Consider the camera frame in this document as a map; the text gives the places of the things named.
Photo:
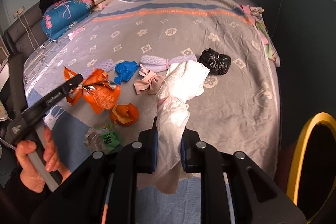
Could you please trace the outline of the person's left hand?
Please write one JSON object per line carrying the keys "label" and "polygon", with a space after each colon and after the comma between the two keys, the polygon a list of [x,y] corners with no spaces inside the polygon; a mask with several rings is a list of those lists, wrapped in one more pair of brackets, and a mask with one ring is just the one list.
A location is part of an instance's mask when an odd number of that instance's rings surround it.
{"label": "person's left hand", "polygon": [[35,193],[41,193],[45,184],[50,182],[51,172],[58,171],[63,181],[71,174],[71,171],[60,161],[51,130],[45,126],[43,133],[45,150],[42,156],[38,155],[38,145],[32,140],[21,140],[15,152],[22,167],[21,182]]}

